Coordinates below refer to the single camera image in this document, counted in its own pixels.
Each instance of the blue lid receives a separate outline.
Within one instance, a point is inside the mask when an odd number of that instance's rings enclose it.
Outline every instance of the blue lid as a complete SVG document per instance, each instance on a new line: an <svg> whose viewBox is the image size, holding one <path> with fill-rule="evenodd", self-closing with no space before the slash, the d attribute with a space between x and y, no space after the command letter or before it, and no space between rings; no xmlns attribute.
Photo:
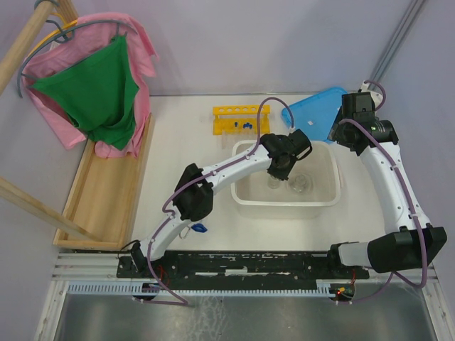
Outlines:
<svg viewBox="0 0 455 341"><path fill-rule="evenodd" d="M344 94L347 92L342 87L331 87L290 105L296 129L301 129L310 140L331 143L332 141L327 139L328 133L341 107L341 96ZM291 118L286 108L282 110L282 119L287 126L291 126Z"/></svg>
<svg viewBox="0 0 455 341"><path fill-rule="evenodd" d="M207 230L207 227L205 227L204 225L202 225L201 223L198 223L198 224L194 224L191 229L193 229L193 231L196 231L196 232L200 232L200 233L206 233L208 230Z"/></svg>

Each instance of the green towel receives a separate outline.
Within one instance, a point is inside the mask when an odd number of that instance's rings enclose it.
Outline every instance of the green towel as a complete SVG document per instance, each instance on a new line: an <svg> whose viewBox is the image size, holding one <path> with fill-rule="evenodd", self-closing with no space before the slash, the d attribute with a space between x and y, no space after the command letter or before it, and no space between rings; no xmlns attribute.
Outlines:
<svg viewBox="0 0 455 341"><path fill-rule="evenodd" d="M68 69L37 80L32 88L54 99L93 141L122 150L133 136L133 102L139 88L129 69L124 36Z"/></svg>

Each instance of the blue clip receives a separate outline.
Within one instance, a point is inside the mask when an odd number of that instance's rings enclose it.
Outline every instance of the blue clip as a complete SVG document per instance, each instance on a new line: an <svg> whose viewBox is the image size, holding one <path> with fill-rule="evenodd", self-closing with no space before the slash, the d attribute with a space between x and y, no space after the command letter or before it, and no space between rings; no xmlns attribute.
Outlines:
<svg viewBox="0 0 455 341"><path fill-rule="evenodd" d="M196 231L196 232L200 232L200 233L206 233L208 230L207 230L207 227L205 227L204 225L202 225L201 223L198 223L198 224L194 224L191 229L193 231Z"/></svg>

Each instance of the wooden pole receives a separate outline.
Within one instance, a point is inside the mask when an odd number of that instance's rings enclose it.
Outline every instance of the wooden pole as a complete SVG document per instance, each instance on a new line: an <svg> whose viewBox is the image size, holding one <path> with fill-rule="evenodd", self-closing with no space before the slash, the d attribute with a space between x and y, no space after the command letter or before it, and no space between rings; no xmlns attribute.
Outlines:
<svg viewBox="0 0 455 341"><path fill-rule="evenodd" d="M60 0L58 2L60 5L55 9L57 12L65 19L67 23L70 23L73 20L79 18L76 9L71 0Z"/></svg>
<svg viewBox="0 0 455 341"><path fill-rule="evenodd" d="M73 7L71 1L64 0L63 2L65 3L63 8L65 9L66 14L70 15L71 12L69 8ZM26 53L31 47L31 44L43 27L43 24L49 17L53 8L53 4L49 1L43 1L38 5L26 25L23 27L22 31L19 33L17 39L5 54L3 60L0 62L0 95L5 90L19 65L22 63ZM23 210L44 220L45 222L48 222L58 229L67 232L68 234L84 240L100 240L90 232L64 218L64 216L55 210L44 205L41 201L35 199L28 193L24 192L20 188L17 188L15 185L1 177L0 197L4 197L9 202L12 202L16 206L19 206Z"/></svg>
<svg viewBox="0 0 455 341"><path fill-rule="evenodd" d="M4 197L9 202L19 206L23 210L31 213L32 215L48 222L49 224L61 229L74 237L84 240L100 239L84 230L82 227L77 226L71 220L64 218L60 213L52 208L44 205L41 201L35 199L28 193L17 188L3 178L0 178L0 196Z"/></svg>
<svg viewBox="0 0 455 341"><path fill-rule="evenodd" d="M22 31L19 33L13 45L0 62L0 94L3 93L17 68L22 63L31 44L43 27L43 24L49 17L53 8L54 5L49 1L43 1L38 5L26 25L22 28Z"/></svg>

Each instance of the clear plastic tub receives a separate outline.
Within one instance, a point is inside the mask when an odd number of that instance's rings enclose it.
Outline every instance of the clear plastic tub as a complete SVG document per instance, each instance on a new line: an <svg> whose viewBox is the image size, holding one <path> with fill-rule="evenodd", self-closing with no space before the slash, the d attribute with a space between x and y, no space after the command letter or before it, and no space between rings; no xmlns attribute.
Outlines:
<svg viewBox="0 0 455 341"><path fill-rule="evenodd" d="M255 141L235 144L232 155L241 153ZM298 161L289 181L277 182L266 171L254 173L231 185L240 214L246 217L311 219L341 196L335 156L328 144L312 141L313 152Z"/></svg>

